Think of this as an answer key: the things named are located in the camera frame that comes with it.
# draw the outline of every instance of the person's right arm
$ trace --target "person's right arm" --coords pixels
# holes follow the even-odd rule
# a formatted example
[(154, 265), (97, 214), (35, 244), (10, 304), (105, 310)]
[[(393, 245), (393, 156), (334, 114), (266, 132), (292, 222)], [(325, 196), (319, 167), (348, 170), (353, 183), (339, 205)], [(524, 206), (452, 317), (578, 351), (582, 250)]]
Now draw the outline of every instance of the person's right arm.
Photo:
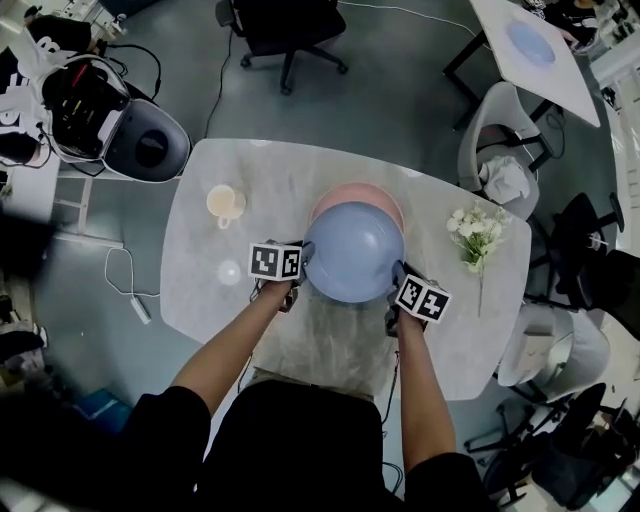
[(493, 511), (470, 457), (455, 453), (456, 436), (422, 325), (400, 310), (402, 455), (405, 504), (415, 510)]
[(402, 455), (405, 472), (420, 462), (456, 451), (449, 409), (438, 384), (422, 325), (400, 310), (398, 320), (402, 416)]

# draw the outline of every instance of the white plastic chair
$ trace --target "white plastic chair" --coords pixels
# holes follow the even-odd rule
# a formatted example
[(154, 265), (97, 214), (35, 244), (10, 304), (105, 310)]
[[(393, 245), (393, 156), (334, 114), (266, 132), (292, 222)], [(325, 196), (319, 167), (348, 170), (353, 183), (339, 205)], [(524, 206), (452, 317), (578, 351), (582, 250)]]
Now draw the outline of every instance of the white plastic chair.
[(609, 340), (593, 323), (587, 312), (569, 312), (573, 323), (571, 351), (559, 372), (551, 380), (536, 385), (546, 395), (547, 403), (582, 391), (598, 382), (609, 364)]
[[(492, 144), (478, 152), (478, 139), (485, 126), (501, 125), (516, 134), (512, 141)], [(542, 146), (542, 154), (533, 162), (526, 162), (513, 148), (537, 143)], [(478, 173), (482, 164), (495, 156), (513, 156), (525, 170), (531, 192), (526, 198), (519, 197), (502, 206), (524, 220), (528, 219), (538, 202), (540, 191), (535, 180), (535, 172), (551, 156), (551, 151), (540, 135), (540, 130), (522, 108), (518, 91), (509, 82), (495, 84), (482, 100), (469, 128), (467, 129), (458, 153), (458, 180), (460, 187), (470, 192), (482, 190)]]
[(525, 304), (498, 368), (498, 384), (516, 386), (533, 379), (546, 366), (556, 340), (552, 308)]

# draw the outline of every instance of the hand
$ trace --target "hand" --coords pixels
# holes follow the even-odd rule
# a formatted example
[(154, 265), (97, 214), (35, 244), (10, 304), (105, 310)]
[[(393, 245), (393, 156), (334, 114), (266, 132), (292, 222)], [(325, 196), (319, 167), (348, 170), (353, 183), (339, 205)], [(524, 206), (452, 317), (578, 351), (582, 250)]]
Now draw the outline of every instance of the hand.
[(283, 301), (287, 293), (291, 291), (291, 286), (292, 281), (269, 281), (262, 287), (259, 296), (265, 295)]
[(418, 329), (420, 333), (423, 332), (421, 320), (415, 316), (411, 316), (402, 308), (400, 308), (400, 313), (398, 315), (398, 328), (404, 331)]

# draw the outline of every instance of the floor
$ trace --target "floor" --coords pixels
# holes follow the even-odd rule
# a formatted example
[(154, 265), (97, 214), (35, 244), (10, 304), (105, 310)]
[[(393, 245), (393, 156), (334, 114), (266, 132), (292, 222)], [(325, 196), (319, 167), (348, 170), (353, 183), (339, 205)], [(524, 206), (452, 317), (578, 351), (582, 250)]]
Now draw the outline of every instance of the floor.
[[(371, 0), (376, 4), (382, 1)], [(385, 0), (425, 14), (454, 20), (478, 30), (467, 2), (448, 0)], [(218, 27), (215, 2), (161, 0), (126, 22), (122, 42), (154, 51), (163, 63), (157, 103), (189, 133), (204, 136), (210, 108), (218, 93), (219, 70), (227, 54), (228, 31)], [(464, 98), (441, 70), (470, 40), (464, 29), (398, 11), (340, 6), (348, 30), (327, 45), (350, 66), (341, 76), (326, 62), (297, 57), (294, 93), (279, 94), (281, 58), (256, 59), (249, 70), (239, 65), (247, 51), (234, 36), (232, 56), (224, 76), (222, 101), (209, 137), (242, 137), (314, 144), (363, 154), (456, 182), (457, 148), (461, 139), (451, 127), (464, 112)], [(127, 63), (127, 80), (151, 91), (153, 61), (136, 50), (114, 50)], [(586, 61), (580, 64), (585, 67)], [(498, 78), (488, 50), (481, 49), (461, 71), (479, 94)], [(522, 95), (531, 111), (536, 99)], [(540, 171), (538, 215), (549, 224), (551, 214), (578, 192), (586, 192), (597, 211), (607, 213), (608, 195), (615, 191), (611, 141), (603, 112), (600, 129), (566, 114), (566, 149)], [(546, 122), (540, 126), (559, 150), (561, 137)], [(143, 185), (97, 181), (89, 213), (89, 233), (120, 238), (135, 258), (136, 290), (157, 292), (164, 229), (176, 183)], [(79, 198), (80, 183), (61, 180), (58, 195)], [(57, 210), (57, 218), (68, 213)], [(106, 249), (58, 242), (49, 268), (36, 286), (39, 321), (47, 326), (51, 355), (79, 389), (108, 387), (135, 403), (142, 393), (161, 392), (181, 365), (199, 348), (173, 331), (160, 317), (157, 299), (142, 299), (152, 317), (144, 326), (127, 297), (104, 281)], [(128, 288), (126, 256), (114, 253), (110, 277)], [(489, 383), (469, 402), (450, 404), (459, 447), (469, 437), (495, 428), (495, 407), (511, 396)], [(386, 396), (379, 397), (381, 409)], [(401, 464), (399, 407), (394, 401), (385, 439), (385, 460)], [(395, 474), (389, 469), (388, 484)]]

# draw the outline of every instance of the mug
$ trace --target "mug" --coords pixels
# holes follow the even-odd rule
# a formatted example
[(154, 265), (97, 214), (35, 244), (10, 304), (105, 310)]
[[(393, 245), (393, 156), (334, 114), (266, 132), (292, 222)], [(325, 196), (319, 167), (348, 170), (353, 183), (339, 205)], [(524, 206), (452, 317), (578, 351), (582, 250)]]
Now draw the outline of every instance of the mug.
[(207, 195), (207, 209), (218, 217), (218, 227), (227, 229), (231, 221), (239, 218), (247, 206), (247, 199), (242, 192), (229, 185), (217, 185)]

